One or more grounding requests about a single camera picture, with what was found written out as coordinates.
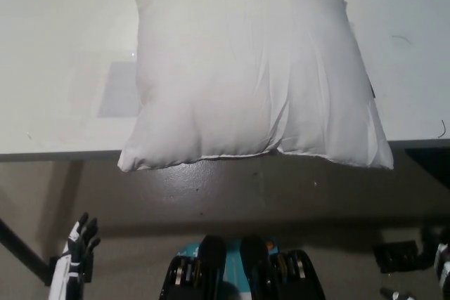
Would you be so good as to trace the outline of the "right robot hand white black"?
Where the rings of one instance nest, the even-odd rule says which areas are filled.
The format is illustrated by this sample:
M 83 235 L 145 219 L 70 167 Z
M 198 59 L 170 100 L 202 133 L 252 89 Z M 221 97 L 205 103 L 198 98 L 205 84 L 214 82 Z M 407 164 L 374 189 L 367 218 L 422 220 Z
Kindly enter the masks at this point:
M 449 244 L 438 244 L 434 269 L 443 294 L 449 295 Z

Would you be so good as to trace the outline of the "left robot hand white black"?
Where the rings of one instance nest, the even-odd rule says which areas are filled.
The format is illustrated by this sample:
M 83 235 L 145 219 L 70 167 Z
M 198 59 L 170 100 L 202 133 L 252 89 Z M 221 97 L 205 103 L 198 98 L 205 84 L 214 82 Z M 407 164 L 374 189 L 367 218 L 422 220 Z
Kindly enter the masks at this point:
M 84 298 L 84 285 L 91 282 L 94 248 L 101 239 L 97 218 L 87 212 L 74 224 L 58 257 L 51 279 L 49 300 L 79 300 Z

